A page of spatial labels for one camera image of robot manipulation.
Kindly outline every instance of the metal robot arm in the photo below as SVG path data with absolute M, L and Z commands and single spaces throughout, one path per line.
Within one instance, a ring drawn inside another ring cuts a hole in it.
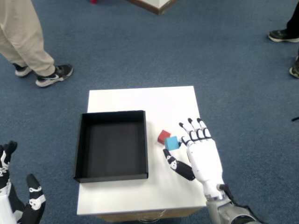
M 9 164 L 17 143 L 0 145 L 0 224 L 39 224 L 44 208 L 45 196 L 37 179 L 27 176 L 29 202 L 25 206 L 18 198 L 10 181 Z
M 189 181 L 202 183 L 213 224 L 262 224 L 248 206 L 238 205 L 222 179 L 222 165 L 215 141 L 201 119 L 179 125 L 187 132 L 180 142 L 187 146 L 191 167 L 178 161 L 167 149 L 164 155 L 172 170 Z

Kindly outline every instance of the red cube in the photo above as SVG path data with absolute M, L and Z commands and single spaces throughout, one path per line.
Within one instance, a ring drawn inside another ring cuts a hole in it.
M 170 134 L 169 132 L 162 130 L 162 132 L 160 133 L 160 135 L 159 135 L 159 137 L 158 137 L 158 142 L 160 142 L 161 144 L 164 145 L 164 140 L 165 140 L 166 138 L 169 138 L 170 135 L 171 135 L 171 134 Z

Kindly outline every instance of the white shoe sole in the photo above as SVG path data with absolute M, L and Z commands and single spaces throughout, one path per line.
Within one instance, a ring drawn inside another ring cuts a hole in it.
M 298 76 L 297 74 L 293 73 L 292 70 L 293 70 L 293 68 L 290 68 L 290 70 L 289 70 L 290 75 L 291 75 L 291 76 L 294 76 L 295 78 L 299 78 L 299 76 Z
M 298 43 L 299 42 L 299 38 L 295 38 L 295 39 L 287 39 L 287 40 L 282 40 L 282 39 L 276 39 L 276 38 L 273 38 L 271 37 L 269 34 L 268 34 L 268 38 L 270 40 L 272 40 L 273 42 L 282 42 L 282 41 L 287 41 L 287 42 L 292 42 L 292 43 Z
M 72 75 L 73 71 L 74 71 L 74 69 L 72 68 L 71 71 L 70 71 L 70 73 L 67 74 L 65 77 L 60 77 L 60 78 L 54 79 L 54 80 L 46 80 L 44 82 L 40 82 L 40 81 L 36 80 L 36 85 L 38 87 L 42 87 L 43 88 L 43 87 L 47 87 L 49 85 L 52 85 L 52 84 L 54 84 L 56 82 L 62 82 L 64 80 L 66 80 L 68 77 L 70 77 Z
M 15 75 L 17 77 L 25 77 L 26 75 L 28 75 L 30 72 L 32 72 L 32 69 L 27 67 L 24 71 L 15 71 Z

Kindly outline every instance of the black box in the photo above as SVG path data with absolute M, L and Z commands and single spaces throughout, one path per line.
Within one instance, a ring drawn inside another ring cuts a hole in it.
M 81 115 L 75 180 L 119 181 L 148 175 L 145 111 Z

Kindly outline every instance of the sneaker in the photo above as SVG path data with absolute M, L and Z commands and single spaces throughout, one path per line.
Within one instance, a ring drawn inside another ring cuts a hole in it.
M 283 30 L 273 30 L 269 32 L 268 37 L 274 42 L 288 41 L 292 43 L 299 42 L 299 35 L 294 35 L 288 32 L 286 29 Z
M 30 72 L 32 72 L 32 69 L 29 68 L 28 66 L 25 67 L 21 67 L 17 64 L 13 64 L 15 66 L 15 75 L 18 77 L 25 77 L 26 75 L 28 75 Z
M 290 74 L 296 78 L 299 78 L 299 60 L 296 58 L 295 64 L 290 68 Z
M 70 64 L 56 66 L 55 72 L 49 76 L 37 76 L 36 85 L 46 87 L 55 82 L 62 82 L 70 77 L 73 73 L 73 67 Z

